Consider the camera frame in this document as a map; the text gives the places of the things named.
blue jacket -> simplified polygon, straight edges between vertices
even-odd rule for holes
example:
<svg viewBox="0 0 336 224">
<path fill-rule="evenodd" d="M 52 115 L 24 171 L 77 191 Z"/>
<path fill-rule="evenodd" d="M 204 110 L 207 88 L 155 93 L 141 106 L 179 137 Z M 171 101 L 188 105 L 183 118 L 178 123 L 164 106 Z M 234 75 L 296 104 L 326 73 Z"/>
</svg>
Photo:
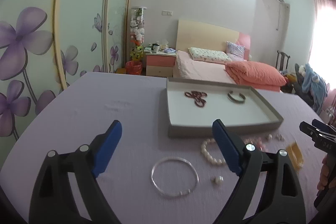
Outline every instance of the blue jacket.
<svg viewBox="0 0 336 224">
<path fill-rule="evenodd" d="M 306 64 L 306 76 L 302 83 L 302 92 L 308 93 L 309 91 L 314 98 L 313 110 L 319 115 L 322 111 L 324 99 L 328 96 L 327 85 L 322 77 L 314 72 L 309 64 Z"/>
</svg>

cup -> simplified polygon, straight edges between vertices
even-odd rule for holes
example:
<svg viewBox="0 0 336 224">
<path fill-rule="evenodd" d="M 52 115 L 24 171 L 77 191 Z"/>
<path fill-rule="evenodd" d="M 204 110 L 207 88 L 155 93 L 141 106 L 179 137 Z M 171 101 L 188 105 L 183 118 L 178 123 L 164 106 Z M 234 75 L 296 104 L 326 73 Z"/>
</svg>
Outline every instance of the cup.
<svg viewBox="0 0 336 224">
<path fill-rule="evenodd" d="M 153 49 L 154 49 L 154 52 L 155 52 L 155 53 L 158 53 L 158 52 L 159 52 L 159 49 L 160 49 L 160 46 L 159 46 L 159 45 L 155 45 L 155 46 L 153 47 Z"/>
</svg>

wall outlet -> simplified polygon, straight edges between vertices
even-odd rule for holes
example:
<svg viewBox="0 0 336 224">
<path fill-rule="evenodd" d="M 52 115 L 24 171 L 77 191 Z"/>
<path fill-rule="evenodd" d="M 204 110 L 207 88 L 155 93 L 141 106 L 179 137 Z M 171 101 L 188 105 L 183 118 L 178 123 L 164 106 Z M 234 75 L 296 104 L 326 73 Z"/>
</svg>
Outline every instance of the wall outlet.
<svg viewBox="0 0 336 224">
<path fill-rule="evenodd" d="M 173 15 L 173 11 L 162 11 L 161 15 L 163 15 L 163 16 L 172 16 Z"/>
</svg>

human hand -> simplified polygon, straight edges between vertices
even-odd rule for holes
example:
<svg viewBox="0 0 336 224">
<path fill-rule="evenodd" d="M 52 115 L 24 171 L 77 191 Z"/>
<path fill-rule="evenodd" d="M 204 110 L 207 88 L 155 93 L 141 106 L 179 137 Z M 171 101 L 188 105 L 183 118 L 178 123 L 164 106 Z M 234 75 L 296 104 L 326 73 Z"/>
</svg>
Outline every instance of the human hand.
<svg viewBox="0 0 336 224">
<path fill-rule="evenodd" d="M 317 185 L 317 190 L 324 190 L 324 187 L 328 183 L 328 175 L 329 175 L 329 168 L 326 165 L 327 164 L 327 155 L 322 160 L 322 168 L 321 168 L 321 174 L 320 174 L 320 181 Z M 336 186 L 336 177 L 329 183 L 329 188 L 333 188 Z"/>
</svg>

beige headboard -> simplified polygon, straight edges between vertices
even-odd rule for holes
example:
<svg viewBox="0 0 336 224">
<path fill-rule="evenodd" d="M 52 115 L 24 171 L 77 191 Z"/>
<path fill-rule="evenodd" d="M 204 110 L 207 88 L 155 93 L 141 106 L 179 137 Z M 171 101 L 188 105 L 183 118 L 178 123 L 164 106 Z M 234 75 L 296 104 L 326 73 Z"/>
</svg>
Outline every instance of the beige headboard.
<svg viewBox="0 0 336 224">
<path fill-rule="evenodd" d="M 202 22 L 180 19 L 178 21 L 176 49 L 189 52 L 188 48 L 206 48 L 226 51 L 226 42 L 236 43 L 239 32 Z"/>
</svg>

